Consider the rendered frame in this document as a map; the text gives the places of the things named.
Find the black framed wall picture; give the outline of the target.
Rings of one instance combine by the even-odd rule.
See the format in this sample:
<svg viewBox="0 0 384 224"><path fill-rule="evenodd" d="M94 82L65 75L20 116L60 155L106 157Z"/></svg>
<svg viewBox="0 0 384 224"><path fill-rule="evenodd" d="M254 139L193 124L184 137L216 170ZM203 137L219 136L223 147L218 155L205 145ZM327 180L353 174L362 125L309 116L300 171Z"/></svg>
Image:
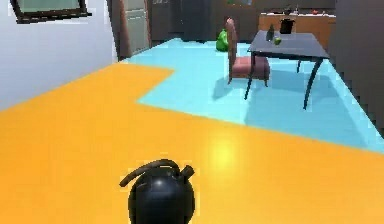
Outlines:
<svg viewBox="0 0 384 224"><path fill-rule="evenodd" d="M18 24L91 16L85 0L9 0Z"/></svg>

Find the brown kitchen counter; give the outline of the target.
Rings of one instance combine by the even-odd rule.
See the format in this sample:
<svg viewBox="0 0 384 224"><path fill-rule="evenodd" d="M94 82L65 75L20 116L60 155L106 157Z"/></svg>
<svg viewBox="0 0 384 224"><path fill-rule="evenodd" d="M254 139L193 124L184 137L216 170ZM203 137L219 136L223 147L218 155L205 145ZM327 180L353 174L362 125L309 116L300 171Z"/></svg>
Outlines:
<svg viewBox="0 0 384 224"><path fill-rule="evenodd" d="M261 13L259 16L259 30L268 30L273 25L276 31L280 30L281 20L294 20L293 32L312 33L322 47L327 50L331 32L336 24L336 17L328 14L273 14Z"/></svg>

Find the black round kettle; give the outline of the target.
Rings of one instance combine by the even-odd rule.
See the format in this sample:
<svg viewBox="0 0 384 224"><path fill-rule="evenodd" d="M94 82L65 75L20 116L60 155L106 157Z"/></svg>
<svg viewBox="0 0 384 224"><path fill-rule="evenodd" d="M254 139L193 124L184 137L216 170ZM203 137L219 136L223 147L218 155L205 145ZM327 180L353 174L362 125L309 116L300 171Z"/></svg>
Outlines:
<svg viewBox="0 0 384 224"><path fill-rule="evenodd" d="M119 183L126 187L136 179L128 197L130 224L189 224L195 211L190 178L195 171L180 169L170 159L149 162L131 171Z"/></svg>

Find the green bag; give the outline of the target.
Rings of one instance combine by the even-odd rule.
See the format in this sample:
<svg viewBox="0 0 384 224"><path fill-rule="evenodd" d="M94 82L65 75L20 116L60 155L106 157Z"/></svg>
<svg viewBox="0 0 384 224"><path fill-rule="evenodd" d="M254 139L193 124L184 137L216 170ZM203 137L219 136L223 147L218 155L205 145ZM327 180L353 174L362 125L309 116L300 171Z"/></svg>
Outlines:
<svg viewBox="0 0 384 224"><path fill-rule="evenodd" d="M227 40L227 31L226 29L222 29L218 34L216 39L216 50L220 52L228 51L228 40Z"/></svg>

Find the red upholstered chair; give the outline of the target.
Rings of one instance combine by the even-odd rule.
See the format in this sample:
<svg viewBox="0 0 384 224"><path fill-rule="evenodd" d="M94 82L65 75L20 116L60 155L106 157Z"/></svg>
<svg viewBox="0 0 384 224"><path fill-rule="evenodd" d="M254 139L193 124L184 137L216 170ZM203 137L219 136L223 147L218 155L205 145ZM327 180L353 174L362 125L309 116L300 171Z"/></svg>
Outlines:
<svg viewBox="0 0 384 224"><path fill-rule="evenodd" d="M238 56L238 38L235 21L228 17L225 28L227 31L229 60L228 83L231 83L233 78L248 78L249 74L252 74L253 79L263 80L264 84L268 85L270 65L267 58L260 56Z"/></svg>

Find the dark grey dining table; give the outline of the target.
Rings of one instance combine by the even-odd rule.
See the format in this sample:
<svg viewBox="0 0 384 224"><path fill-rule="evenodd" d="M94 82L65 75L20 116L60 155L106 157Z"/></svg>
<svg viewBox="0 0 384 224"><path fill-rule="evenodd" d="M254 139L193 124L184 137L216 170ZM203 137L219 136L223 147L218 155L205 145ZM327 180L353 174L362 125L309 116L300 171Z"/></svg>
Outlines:
<svg viewBox="0 0 384 224"><path fill-rule="evenodd" d="M322 62L329 59L328 53L312 33L280 34L279 32L275 32L274 36L279 36L282 39L279 45L275 45L273 40L267 41L267 34L267 31L259 30L248 48L248 51L251 53L251 63L244 99L248 98L252 84L256 56L297 60L298 65L296 72L299 72L302 61L311 61L314 62L315 65L308 80L303 101L303 109L306 109L313 81Z"/></svg>

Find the dark tall fridge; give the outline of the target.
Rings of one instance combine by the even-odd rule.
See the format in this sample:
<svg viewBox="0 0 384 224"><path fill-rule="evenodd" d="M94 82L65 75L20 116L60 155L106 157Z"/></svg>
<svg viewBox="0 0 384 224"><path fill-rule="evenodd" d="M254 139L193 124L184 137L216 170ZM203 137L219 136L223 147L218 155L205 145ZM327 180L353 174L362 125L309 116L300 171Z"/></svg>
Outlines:
<svg viewBox="0 0 384 224"><path fill-rule="evenodd" d="M209 39L211 0L182 0L183 41Z"/></svg>

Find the black pot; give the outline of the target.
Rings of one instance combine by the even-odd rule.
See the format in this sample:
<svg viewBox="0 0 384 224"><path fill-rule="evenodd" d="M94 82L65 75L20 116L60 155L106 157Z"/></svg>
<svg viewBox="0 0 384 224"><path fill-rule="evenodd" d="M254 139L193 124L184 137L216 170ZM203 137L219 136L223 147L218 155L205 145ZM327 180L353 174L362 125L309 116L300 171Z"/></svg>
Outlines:
<svg viewBox="0 0 384 224"><path fill-rule="evenodd" d="M295 24L294 19L288 19L288 18L282 19L280 21L280 33L291 34L293 31L294 24Z"/></svg>

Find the grey room door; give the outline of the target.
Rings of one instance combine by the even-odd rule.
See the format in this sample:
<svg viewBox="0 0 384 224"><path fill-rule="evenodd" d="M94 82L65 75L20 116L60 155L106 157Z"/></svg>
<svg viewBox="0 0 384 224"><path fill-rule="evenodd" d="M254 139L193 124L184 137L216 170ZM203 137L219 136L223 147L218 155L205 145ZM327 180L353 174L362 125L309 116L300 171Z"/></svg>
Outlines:
<svg viewBox="0 0 384 224"><path fill-rule="evenodd" d="M116 6L116 51L118 60L151 48L148 0L112 0Z"/></svg>

